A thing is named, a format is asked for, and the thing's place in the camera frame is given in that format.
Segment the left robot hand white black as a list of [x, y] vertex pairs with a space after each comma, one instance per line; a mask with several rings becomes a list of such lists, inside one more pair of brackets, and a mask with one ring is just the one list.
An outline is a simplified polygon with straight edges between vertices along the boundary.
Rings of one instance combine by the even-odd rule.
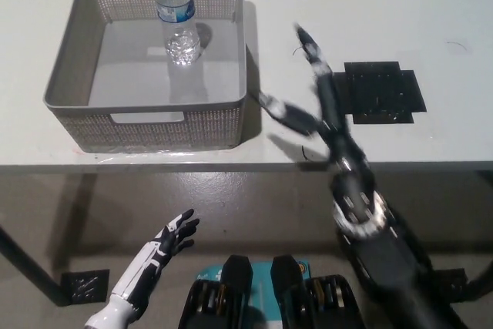
[[125, 301], [136, 313], [146, 309], [164, 267], [179, 252], [194, 245], [192, 235], [200, 220], [193, 214], [193, 209], [181, 213], [142, 247], [114, 286], [111, 299]]

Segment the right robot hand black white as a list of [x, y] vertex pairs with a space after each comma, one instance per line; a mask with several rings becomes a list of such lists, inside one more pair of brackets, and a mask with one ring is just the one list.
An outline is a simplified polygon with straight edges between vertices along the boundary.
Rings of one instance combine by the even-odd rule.
[[330, 188], [335, 222], [348, 237], [371, 238], [387, 226], [387, 204], [377, 191], [364, 151], [350, 134], [332, 68], [311, 35], [298, 24], [295, 30], [314, 73], [320, 117], [263, 92], [258, 93], [257, 102], [272, 119], [288, 129], [302, 136], [314, 133], [320, 136], [329, 149], [328, 163], [334, 168]]

